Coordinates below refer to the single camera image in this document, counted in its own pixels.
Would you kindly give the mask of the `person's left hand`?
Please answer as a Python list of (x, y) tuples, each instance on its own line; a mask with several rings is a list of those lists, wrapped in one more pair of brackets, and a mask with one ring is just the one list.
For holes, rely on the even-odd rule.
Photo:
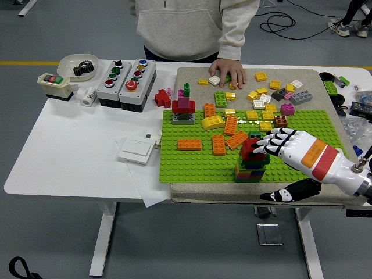
[(246, 84), (246, 73), (240, 61), (218, 58), (209, 67), (210, 75), (214, 76), (217, 70), (220, 72), (220, 88), (224, 87), (226, 75), (230, 73), (232, 85), (239, 89), (243, 89)]

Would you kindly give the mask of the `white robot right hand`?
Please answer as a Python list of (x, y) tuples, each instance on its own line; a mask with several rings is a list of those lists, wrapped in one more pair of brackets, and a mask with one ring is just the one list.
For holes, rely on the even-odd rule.
[(284, 189), (261, 194), (262, 200), (296, 202), (319, 194), (322, 184), (335, 184), (344, 193), (363, 196), (371, 203), (371, 173), (362, 166), (366, 158), (355, 164), (324, 141), (290, 128), (275, 128), (253, 146), (254, 153), (278, 156), (308, 176)]

